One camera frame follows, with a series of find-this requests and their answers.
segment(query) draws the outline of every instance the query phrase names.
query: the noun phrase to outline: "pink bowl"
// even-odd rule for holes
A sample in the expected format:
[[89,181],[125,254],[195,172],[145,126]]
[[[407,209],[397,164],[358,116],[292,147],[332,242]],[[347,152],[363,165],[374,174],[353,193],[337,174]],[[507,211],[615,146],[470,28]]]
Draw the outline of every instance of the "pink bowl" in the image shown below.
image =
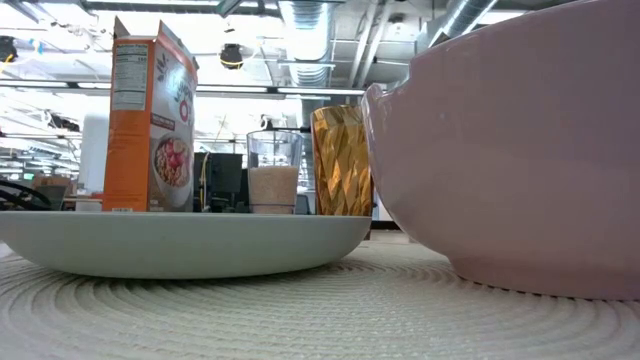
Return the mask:
[[373,177],[412,238],[464,278],[640,299],[638,0],[489,26],[363,100]]

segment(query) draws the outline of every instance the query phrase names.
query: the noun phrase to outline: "cereal box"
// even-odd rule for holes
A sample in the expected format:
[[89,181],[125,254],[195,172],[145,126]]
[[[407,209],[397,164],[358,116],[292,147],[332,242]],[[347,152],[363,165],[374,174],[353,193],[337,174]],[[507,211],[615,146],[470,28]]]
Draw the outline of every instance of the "cereal box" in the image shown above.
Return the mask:
[[103,210],[192,211],[195,59],[162,22],[114,33]]

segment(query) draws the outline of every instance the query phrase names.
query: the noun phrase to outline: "amber glass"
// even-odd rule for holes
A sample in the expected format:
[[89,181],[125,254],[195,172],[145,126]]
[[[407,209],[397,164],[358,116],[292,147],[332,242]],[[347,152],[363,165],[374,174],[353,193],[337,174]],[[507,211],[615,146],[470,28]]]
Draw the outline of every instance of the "amber glass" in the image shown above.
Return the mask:
[[359,106],[331,106],[312,115],[318,215],[371,216],[372,181]]

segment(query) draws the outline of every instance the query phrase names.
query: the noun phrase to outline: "ceiling light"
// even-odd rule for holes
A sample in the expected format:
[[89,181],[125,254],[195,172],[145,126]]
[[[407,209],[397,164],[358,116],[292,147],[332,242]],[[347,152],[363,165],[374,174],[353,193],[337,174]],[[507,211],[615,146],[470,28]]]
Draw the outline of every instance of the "ceiling light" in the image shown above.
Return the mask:
[[320,101],[330,101],[331,96],[323,95],[286,95],[287,100],[320,100]]
[[28,166],[28,167],[25,167],[24,170],[26,170],[26,171],[44,171],[44,170],[51,170],[51,168],[50,167],[46,167],[46,166],[36,166],[36,167]]
[[22,162],[20,161],[0,161],[0,165],[4,167],[22,167]]
[[198,85],[196,91],[200,92],[239,92],[239,93],[266,93],[267,88],[263,86],[212,86]]
[[20,81],[20,80],[0,80],[0,87],[67,87],[67,83],[62,81]]
[[491,25],[505,20],[513,19],[518,16],[524,15],[527,12],[524,10],[490,10],[480,20],[479,25]]
[[327,68],[335,68],[335,63],[330,62],[318,62],[315,60],[289,60],[289,59],[280,59],[277,61],[278,66],[296,66],[296,65],[304,65],[304,66],[313,66],[313,67],[327,67]]
[[82,89],[111,89],[111,83],[78,83]]
[[[257,8],[258,2],[257,1],[243,1],[240,3],[240,7],[252,7],[252,8]],[[277,4],[264,4],[264,8],[265,9],[269,9],[269,10],[278,10],[278,5]]]
[[61,160],[45,160],[45,162],[48,162],[52,165],[55,165],[57,167],[63,167],[63,168],[67,168],[67,169],[71,169],[71,170],[80,170],[80,166],[77,164],[70,164],[69,162],[66,161],[61,161]]
[[28,162],[29,162],[29,164],[34,165],[34,166],[49,166],[50,165],[48,162],[39,161],[39,160],[28,160]]
[[78,175],[78,171],[73,171],[65,168],[56,168],[53,170],[54,174],[65,174],[65,175]]
[[[0,159],[27,160],[29,162],[32,162],[32,160],[54,159],[53,155],[43,155],[43,156],[41,156],[41,155],[36,155],[35,151],[28,151],[28,152],[32,153],[34,155],[33,156],[32,155],[18,155],[18,156],[15,156],[15,154],[14,155],[0,155]],[[69,158],[60,157],[59,160],[69,160]]]
[[148,5],[207,5],[215,6],[220,1],[207,1],[207,0],[86,0],[88,3],[100,2],[111,4],[148,4]]
[[82,134],[65,134],[65,135],[55,135],[55,134],[2,134],[0,138],[7,139],[26,139],[26,140],[82,140]]
[[23,171],[22,169],[15,169],[15,168],[14,169],[0,168],[0,174],[22,174],[22,171]]
[[326,89],[326,88],[302,88],[287,87],[278,88],[281,94],[301,94],[301,95],[346,95],[346,96],[362,96],[364,90],[360,89]]

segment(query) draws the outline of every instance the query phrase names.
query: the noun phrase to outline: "round placemat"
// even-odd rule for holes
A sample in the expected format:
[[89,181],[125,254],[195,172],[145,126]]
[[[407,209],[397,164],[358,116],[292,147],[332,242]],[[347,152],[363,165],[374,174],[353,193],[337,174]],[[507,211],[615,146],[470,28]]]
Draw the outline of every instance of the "round placemat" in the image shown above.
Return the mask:
[[636,302],[464,281],[416,244],[368,242],[317,269],[211,281],[91,278],[0,259],[7,359],[638,359],[639,319]]

